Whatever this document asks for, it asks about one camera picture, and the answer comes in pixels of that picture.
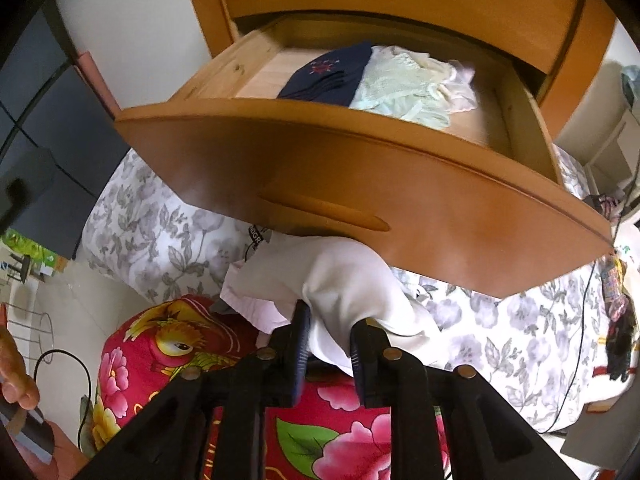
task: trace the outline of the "red embroidered logo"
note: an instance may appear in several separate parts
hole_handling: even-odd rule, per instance
[[[324,60],[324,61],[314,61],[311,64],[311,72],[310,74],[323,74],[325,72],[331,72],[331,69],[334,67],[334,64],[340,63],[340,60],[337,59],[335,61]]]

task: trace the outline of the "open wooden drawer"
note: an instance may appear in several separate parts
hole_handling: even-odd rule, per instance
[[[479,108],[446,132],[274,100],[322,52],[362,40],[476,67]],[[301,235],[343,235],[391,265],[496,297],[605,253],[608,222],[567,193],[539,110],[509,61],[428,28],[285,16],[247,34],[167,103],[116,126],[185,201]]]

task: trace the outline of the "screw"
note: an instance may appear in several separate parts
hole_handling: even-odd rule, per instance
[[[260,361],[271,361],[276,358],[276,351],[270,346],[263,346],[262,348],[258,348],[258,351],[255,353],[258,356]]]
[[[189,368],[185,368],[180,372],[180,376],[187,381],[193,381],[200,377],[202,373],[202,368],[199,366],[190,366]]]
[[[464,377],[465,379],[473,379],[478,373],[471,365],[460,365],[456,368],[456,372],[460,377]]]
[[[390,346],[389,348],[385,348],[382,355],[387,361],[398,361],[398,359],[402,357],[402,350],[395,346]]]

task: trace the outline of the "white wall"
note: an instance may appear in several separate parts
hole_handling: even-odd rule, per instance
[[[210,59],[191,0],[56,0],[120,107],[165,101]]]
[[[620,69],[640,65],[640,52],[620,22],[616,22],[600,70],[580,105],[562,129],[556,144],[585,163],[618,124],[625,109]]]

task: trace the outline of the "mattress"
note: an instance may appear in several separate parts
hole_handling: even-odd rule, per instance
[[[567,191],[583,198],[582,168],[556,153]],[[249,227],[185,204],[130,150],[91,212],[82,244],[92,268],[160,303],[217,295],[228,266],[251,244]],[[538,431],[576,421],[604,315],[597,268],[591,280],[591,265],[583,266],[504,300],[392,270],[447,336],[446,368],[473,365]]]

